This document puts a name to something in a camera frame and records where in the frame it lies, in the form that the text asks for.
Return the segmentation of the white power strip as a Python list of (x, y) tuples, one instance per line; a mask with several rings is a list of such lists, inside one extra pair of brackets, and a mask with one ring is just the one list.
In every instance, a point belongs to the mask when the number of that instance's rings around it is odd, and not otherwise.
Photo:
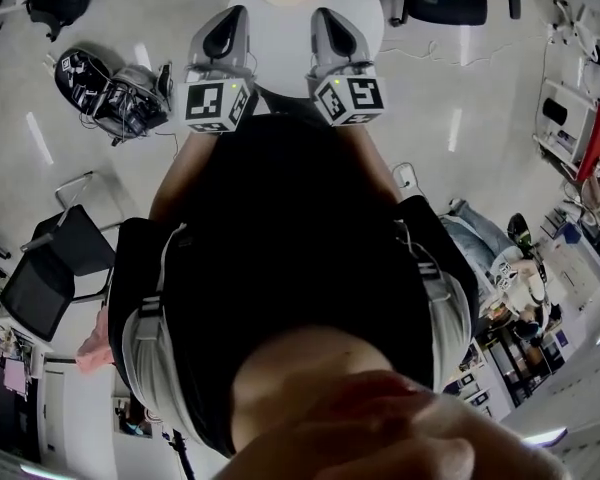
[(400, 189), (411, 190), (418, 187), (418, 181), (413, 165), (402, 162), (393, 167), (392, 176)]

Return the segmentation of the pink cloth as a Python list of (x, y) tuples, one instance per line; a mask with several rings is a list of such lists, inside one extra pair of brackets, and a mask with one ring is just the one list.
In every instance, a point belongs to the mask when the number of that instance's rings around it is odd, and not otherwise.
[(95, 327), (76, 352), (75, 361), (83, 374), (94, 373), (99, 368), (114, 363), (109, 343), (107, 306), (103, 306), (97, 313)]

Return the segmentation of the person's right forearm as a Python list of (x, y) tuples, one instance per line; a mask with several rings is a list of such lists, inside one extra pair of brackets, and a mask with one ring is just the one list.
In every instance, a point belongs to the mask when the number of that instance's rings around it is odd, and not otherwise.
[(362, 125), (342, 127), (339, 136), (367, 185), (388, 205), (401, 201), (401, 192), (369, 132)]

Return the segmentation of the black visitor chair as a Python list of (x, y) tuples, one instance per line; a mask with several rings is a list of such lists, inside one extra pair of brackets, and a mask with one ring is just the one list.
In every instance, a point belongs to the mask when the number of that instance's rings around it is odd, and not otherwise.
[(75, 280), (114, 267), (115, 252), (104, 236), (121, 220), (97, 226), (79, 201), (101, 174), (88, 171), (59, 186), (54, 193), (61, 212), (38, 223), (22, 257), (1, 294), (7, 314), (36, 338), (50, 342), (73, 303), (100, 301), (108, 286), (78, 296)]

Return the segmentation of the person's torso in black shirt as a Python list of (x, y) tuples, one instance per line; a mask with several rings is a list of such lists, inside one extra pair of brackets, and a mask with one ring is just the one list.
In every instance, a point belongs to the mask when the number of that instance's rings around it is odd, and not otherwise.
[(333, 129), (258, 115), (218, 138), (177, 218), (122, 225), (109, 341), (147, 408), (232, 457), (231, 388), (268, 340), (330, 327), (437, 391), (477, 309), (474, 273), (424, 197), (386, 205)]

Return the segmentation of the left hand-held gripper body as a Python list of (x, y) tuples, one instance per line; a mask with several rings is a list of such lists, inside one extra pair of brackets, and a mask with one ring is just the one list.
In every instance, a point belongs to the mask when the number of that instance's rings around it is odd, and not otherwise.
[[(203, 50), (207, 34), (224, 18), (237, 17), (239, 29), (232, 51), (223, 58), (209, 58)], [(249, 14), (236, 5), (212, 17), (193, 36), (185, 81), (178, 85), (178, 116), (196, 133), (235, 131), (247, 114), (255, 75), (250, 67)]]

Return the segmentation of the red panel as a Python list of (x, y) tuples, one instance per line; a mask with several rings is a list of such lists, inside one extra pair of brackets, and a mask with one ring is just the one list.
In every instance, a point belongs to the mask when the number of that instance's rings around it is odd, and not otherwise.
[(584, 182), (594, 171), (600, 158), (600, 105), (597, 107), (592, 130), (586, 135), (588, 139), (584, 156), (579, 164), (576, 180)]

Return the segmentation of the black helmet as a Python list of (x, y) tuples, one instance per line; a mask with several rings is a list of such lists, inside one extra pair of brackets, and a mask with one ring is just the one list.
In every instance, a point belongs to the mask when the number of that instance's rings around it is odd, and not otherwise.
[(54, 68), (62, 96), (80, 113), (92, 115), (108, 86), (111, 71), (95, 55), (80, 48), (63, 52)]

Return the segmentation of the person's left forearm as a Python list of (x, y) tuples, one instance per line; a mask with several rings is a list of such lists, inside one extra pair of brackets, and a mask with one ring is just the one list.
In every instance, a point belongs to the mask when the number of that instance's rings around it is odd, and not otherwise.
[(190, 133), (168, 169), (151, 204), (149, 219), (165, 225), (179, 224), (186, 214), (187, 201), (194, 192), (218, 136)]

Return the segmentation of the white cart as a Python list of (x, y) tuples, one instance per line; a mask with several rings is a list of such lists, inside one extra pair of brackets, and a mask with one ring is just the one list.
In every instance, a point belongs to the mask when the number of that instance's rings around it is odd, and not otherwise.
[(600, 102), (545, 77), (536, 114), (534, 141), (574, 178), (582, 166)]

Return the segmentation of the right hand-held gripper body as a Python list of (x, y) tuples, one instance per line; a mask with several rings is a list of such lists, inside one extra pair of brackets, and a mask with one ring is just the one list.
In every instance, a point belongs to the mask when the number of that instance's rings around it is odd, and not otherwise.
[[(348, 22), (357, 47), (352, 56), (338, 56), (330, 48), (324, 13)], [(362, 32), (343, 15), (318, 8), (311, 19), (311, 70), (306, 75), (311, 101), (329, 126), (366, 124), (386, 110), (384, 79), (375, 65)]]

